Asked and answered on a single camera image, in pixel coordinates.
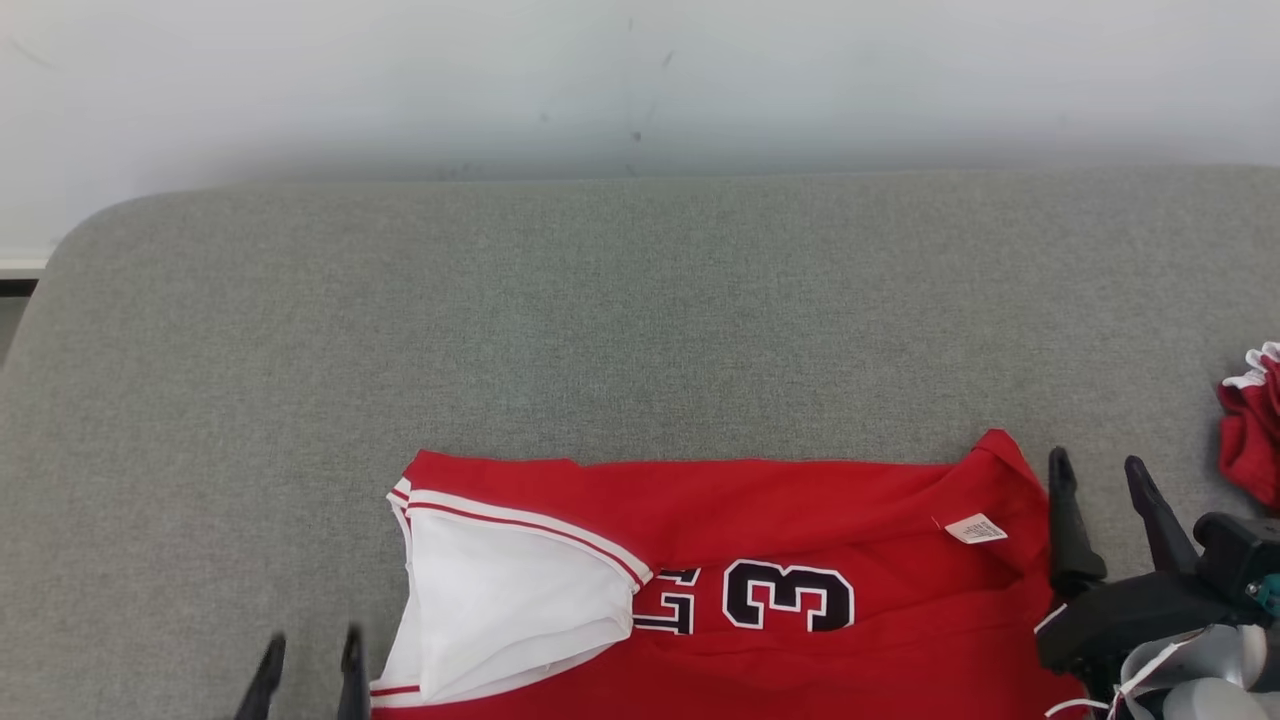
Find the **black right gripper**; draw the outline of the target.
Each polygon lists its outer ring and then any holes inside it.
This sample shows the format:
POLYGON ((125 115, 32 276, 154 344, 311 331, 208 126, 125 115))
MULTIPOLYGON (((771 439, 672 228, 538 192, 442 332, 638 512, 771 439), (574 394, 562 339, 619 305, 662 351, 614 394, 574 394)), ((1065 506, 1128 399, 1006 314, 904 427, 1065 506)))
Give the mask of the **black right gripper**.
POLYGON ((1036 630, 1036 648, 1042 667, 1074 676, 1087 691, 1117 685, 1140 644, 1251 624, 1248 596, 1229 597, 1192 574, 1201 556, 1140 457, 1125 459, 1125 478, 1156 571, 1102 585, 1107 566, 1092 548, 1069 454, 1050 452, 1050 585, 1070 601, 1036 630))

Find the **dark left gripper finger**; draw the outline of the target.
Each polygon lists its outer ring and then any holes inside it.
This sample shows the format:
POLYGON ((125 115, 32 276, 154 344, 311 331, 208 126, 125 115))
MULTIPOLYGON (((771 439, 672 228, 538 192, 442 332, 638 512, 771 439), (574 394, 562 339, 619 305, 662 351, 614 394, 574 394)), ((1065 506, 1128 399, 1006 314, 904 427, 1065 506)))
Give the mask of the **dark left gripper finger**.
POLYGON ((234 720, 266 720, 280 685, 285 660, 285 634, 271 635, 253 676, 236 710, 234 720))
POLYGON ((346 643, 340 653, 342 688, 338 700, 337 720, 369 720, 371 717, 371 697, 364 633, 360 625, 349 625, 346 643))

